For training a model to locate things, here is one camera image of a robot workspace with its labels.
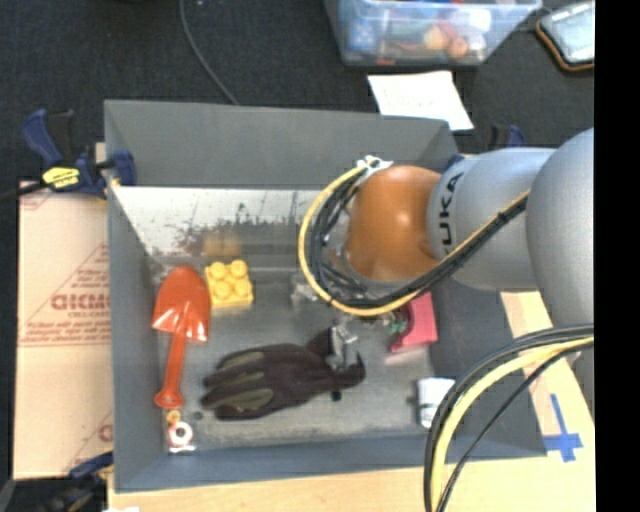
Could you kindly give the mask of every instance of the yellow cable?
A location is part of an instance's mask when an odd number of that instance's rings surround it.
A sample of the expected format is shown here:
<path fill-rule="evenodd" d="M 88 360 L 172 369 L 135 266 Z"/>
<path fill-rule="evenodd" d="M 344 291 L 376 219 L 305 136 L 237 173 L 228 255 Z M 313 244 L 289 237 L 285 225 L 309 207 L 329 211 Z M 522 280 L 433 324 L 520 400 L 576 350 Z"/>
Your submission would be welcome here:
<path fill-rule="evenodd" d="M 471 404 L 489 387 L 498 382 L 503 377 L 513 373 L 517 370 L 535 363 L 536 361 L 547 360 L 556 354 L 569 350 L 572 348 L 586 345 L 593 341 L 593 337 L 581 338 L 579 340 L 555 343 L 546 347 L 541 347 L 533 350 L 527 350 L 522 355 L 515 359 L 502 364 L 489 372 L 487 375 L 479 379 L 473 386 L 471 386 L 467 392 L 455 403 L 453 409 L 449 413 L 447 420 L 445 421 L 440 436 L 434 450 L 434 456 L 431 465 L 431 481 L 429 486 L 431 488 L 431 508 L 437 510 L 438 504 L 444 491 L 445 482 L 442 475 L 444 474 L 445 458 L 447 450 L 451 442 L 451 438 L 460 423 L 460 420 L 466 413 Z"/>
<path fill-rule="evenodd" d="M 313 203 L 311 203 L 311 206 L 309 207 L 309 209 L 307 210 L 306 214 L 304 215 L 304 217 L 302 219 L 302 224 L 300 226 L 300 233 L 298 235 L 298 260 L 300 262 L 300 268 L 302 270 L 302 274 L 304 275 L 305 279 L 307 280 L 307 282 L 309 283 L 309 285 L 311 286 L 313 291 L 321 299 L 323 299 L 324 301 L 328 302 L 331 306 L 335 307 L 336 309 L 344 311 L 345 313 L 348 313 L 350 315 L 355 315 L 355 316 L 378 316 L 378 315 L 382 315 L 384 313 L 388 313 L 390 311 L 393 311 L 395 309 L 398 309 L 398 308 L 404 306 L 406 303 L 408 303 L 409 301 L 411 301 L 412 299 L 414 299 L 415 297 L 420 295 L 420 293 L 422 293 L 423 290 L 416 290 L 416 291 L 410 292 L 410 293 L 408 293 L 408 294 L 406 294 L 406 295 L 404 295 L 404 296 L 402 296 L 402 297 L 400 297 L 400 298 L 398 298 L 398 299 L 396 299 L 396 300 L 394 300 L 392 302 L 388 302 L 384 306 L 378 306 L 378 307 L 375 307 L 375 308 L 359 308 L 359 307 L 354 307 L 354 306 L 348 306 L 346 304 L 343 304 L 342 302 L 339 302 L 338 300 L 335 300 L 334 297 L 332 297 L 325 289 L 323 289 L 317 283 L 317 281 L 315 280 L 315 278 L 313 277 L 313 275 L 312 275 L 312 273 L 311 273 L 311 271 L 309 269 L 309 265 L 307 263 L 307 258 L 306 258 L 306 254 L 305 254 L 307 230 L 309 229 L 309 225 L 311 224 L 311 219 L 315 215 L 316 210 L 320 207 L 320 205 L 322 203 L 324 203 L 324 201 L 326 201 L 326 199 L 340 185 L 342 185 L 345 181 L 349 180 L 350 178 L 352 178 L 353 176 L 357 175 L 358 173 L 361 173 L 365 168 L 367 168 L 367 164 L 361 165 L 361 166 L 358 166 L 358 167 L 354 167 L 350 171 L 347 171 L 345 174 L 343 174 L 342 176 L 340 176 L 339 178 L 334 180 L 332 183 L 330 183 L 322 192 L 320 192 L 320 194 L 318 195 L 318 197 L 316 197 L 316 199 L 313 201 Z M 529 191 L 527 190 L 525 193 L 520 195 L 520 197 L 515 199 L 507 208 L 503 209 L 502 212 L 507 210 L 512 204 L 515 204 L 518 201 L 522 200 L 528 194 L 529 194 Z M 478 233 L 483 231 L 489 224 L 491 224 L 496 219 L 496 217 L 493 217 L 492 219 L 489 219 L 489 221 L 487 221 L 485 224 L 483 224 L 469 238 L 467 238 L 460 245 L 458 245 L 458 247 L 456 247 L 451 253 L 449 253 L 445 258 L 443 258 L 440 261 L 439 265 L 444 264 L 450 258 L 453 258 L 454 256 L 456 256 L 457 253 L 459 251 L 461 251 L 464 247 L 466 247 L 469 244 L 469 242 L 473 238 L 475 238 L 475 236 Z"/>

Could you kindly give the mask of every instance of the clear plastic bin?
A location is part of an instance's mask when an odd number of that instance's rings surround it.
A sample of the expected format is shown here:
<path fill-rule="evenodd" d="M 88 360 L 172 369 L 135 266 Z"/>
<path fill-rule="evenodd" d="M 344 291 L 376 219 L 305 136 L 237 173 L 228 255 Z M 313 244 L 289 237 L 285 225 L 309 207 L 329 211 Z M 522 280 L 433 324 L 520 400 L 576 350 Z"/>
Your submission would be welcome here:
<path fill-rule="evenodd" d="M 481 64 L 541 0 L 324 0 L 348 65 Z"/>

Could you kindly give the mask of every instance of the white paper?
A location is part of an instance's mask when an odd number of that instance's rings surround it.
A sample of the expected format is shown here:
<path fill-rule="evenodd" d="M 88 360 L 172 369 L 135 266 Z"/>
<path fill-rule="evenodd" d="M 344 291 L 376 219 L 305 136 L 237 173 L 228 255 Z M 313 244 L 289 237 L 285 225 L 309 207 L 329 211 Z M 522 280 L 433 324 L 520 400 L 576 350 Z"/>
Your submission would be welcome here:
<path fill-rule="evenodd" d="M 473 128 L 451 71 L 370 75 L 368 78 L 383 115 L 443 119 L 451 131 Z"/>

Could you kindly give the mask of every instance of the wooden surface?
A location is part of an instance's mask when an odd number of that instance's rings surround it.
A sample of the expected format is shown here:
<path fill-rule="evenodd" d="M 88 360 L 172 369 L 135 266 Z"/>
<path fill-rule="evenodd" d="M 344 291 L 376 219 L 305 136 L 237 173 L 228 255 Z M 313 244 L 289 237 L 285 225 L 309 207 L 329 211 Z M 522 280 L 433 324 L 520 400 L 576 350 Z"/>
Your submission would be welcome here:
<path fill-rule="evenodd" d="M 538 293 L 505 293 L 502 299 L 514 336 L 550 327 Z M 552 394 L 561 420 L 551 406 Z M 595 428 L 567 362 L 538 379 L 532 395 L 543 436 L 563 428 L 579 435 L 582 447 L 574 450 L 575 460 L 565 461 L 554 450 L 546 457 L 471 462 L 447 510 L 595 510 Z M 422 468 L 410 468 L 121 494 L 114 492 L 110 476 L 108 499 L 113 509 L 140 512 L 417 512 L 424 510 L 422 478 Z"/>

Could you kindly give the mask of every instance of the cardboard sheet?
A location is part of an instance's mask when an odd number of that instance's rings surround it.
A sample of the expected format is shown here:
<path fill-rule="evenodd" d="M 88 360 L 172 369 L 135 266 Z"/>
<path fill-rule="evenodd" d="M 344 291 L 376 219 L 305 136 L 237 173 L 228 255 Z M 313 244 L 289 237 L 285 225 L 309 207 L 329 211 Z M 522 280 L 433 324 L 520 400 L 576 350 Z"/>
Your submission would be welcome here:
<path fill-rule="evenodd" d="M 113 444 L 106 203 L 20 201 L 13 478 L 65 475 Z"/>

